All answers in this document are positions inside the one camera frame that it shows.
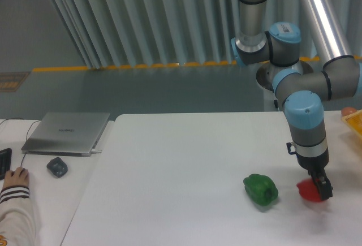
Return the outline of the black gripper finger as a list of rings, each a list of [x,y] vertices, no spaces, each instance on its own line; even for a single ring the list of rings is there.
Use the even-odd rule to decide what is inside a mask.
[[[324,169],[310,171],[309,175],[317,188],[321,200],[328,200],[333,196],[333,187]]]

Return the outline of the person's hand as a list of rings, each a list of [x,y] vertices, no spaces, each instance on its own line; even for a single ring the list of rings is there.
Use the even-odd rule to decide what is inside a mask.
[[[29,171],[23,167],[18,167],[15,171],[8,170],[2,189],[11,187],[29,187]]]

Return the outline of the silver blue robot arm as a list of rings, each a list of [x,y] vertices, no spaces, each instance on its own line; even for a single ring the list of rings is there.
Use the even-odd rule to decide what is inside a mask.
[[[277,73],[272,90],[291,133],[299,165],[308,171],[321,200],[333,195],[325,167],[329,161],[324,101],[361,94],[361,65],[352,55],[331,0],[299,0],[311,28],[323,68],[304,74],[300,61],[298,27],[288,22],[263,29],[267,0],[238,0],[240,29],[231,45],[241,66],[267,61]]]

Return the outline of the white striped sleeve forearm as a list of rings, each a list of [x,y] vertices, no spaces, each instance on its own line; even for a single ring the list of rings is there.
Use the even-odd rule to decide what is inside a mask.
[[[35,245],[36,222],[30,190],[17,185],[1,190],[1,245]]]

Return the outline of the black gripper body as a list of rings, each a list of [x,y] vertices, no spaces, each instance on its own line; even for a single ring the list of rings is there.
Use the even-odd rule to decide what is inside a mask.
[[[329,151],[326,141],[316,146],[300,146],[295,142],[286,144],[290,155],[295,155],[298,164],[308,171],[310,176],[325,176],[325,167],[329,163]]]

